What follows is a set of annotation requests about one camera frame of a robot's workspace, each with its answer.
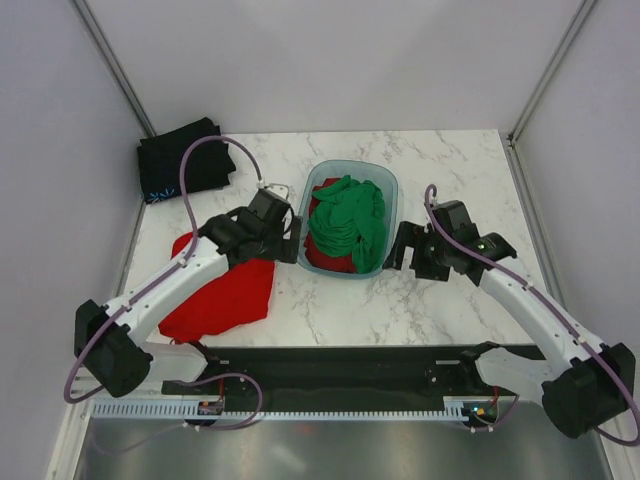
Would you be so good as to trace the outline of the blue plastic basin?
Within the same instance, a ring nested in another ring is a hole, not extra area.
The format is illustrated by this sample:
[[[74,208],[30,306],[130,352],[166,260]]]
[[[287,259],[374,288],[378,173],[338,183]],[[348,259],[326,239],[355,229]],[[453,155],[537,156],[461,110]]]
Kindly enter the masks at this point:
[[[384,240],[384,253],[377,267],[366,274],[341,273],[321,269],[313,266],[306,257],[306,247],[304,241],[309,232],[309,206],[312,200],[312,193],[316,186],[321,186],[327,178],[341,178],[350,175],[352,179],[358,181],[372,181],[382,192],[385,201],[385,216],[383,218],[386,237]],[[399,186],[394,174],[387,168],[369,162],[359,160],[326,160],[313,167],[307,177],[303,193],[300,197],[299,212],[302,216],[302,226],[300,230],[299,251],[297,263],[305,270],[312,273],[346,280],[365,280],[379,275],[383,271],[383,263],[388,257],[394,242],[397,215],[398,215]]]

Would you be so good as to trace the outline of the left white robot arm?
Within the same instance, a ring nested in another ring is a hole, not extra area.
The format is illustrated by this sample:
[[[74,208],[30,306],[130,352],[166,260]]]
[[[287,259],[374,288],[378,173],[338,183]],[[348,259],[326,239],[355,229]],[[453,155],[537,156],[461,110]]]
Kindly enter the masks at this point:
[[[93,300],[75,313],[74,354],[99,391],[126,396],[145,382],[188,384],[208,393],[219,369],[197,347],[151,343],[156,327],[209,282],[252,259],[293,264],[302,219],[289,202],[259,190],[250,204],[216,215],[197,228],[188,245],[140,286],[104,305]]]

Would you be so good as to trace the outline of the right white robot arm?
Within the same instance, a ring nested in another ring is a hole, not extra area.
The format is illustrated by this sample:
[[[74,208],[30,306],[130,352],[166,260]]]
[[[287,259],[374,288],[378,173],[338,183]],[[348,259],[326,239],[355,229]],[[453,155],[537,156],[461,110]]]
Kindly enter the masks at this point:
[[[639,415],[633,399],[636,358],[625,344],[607,345],[536,287],[511,244],[495,232],[480,234],[462,202],[426,208],[428,225],[400,223],[385,268],[400,269],[411,249],[416,277],[467,277],[511,315],[543,356],[531,360],[491,342],[479,344],[465,352],[457,371],[465,391],[504,388],[540,405],[569,438],[601,431],[624,412]]]

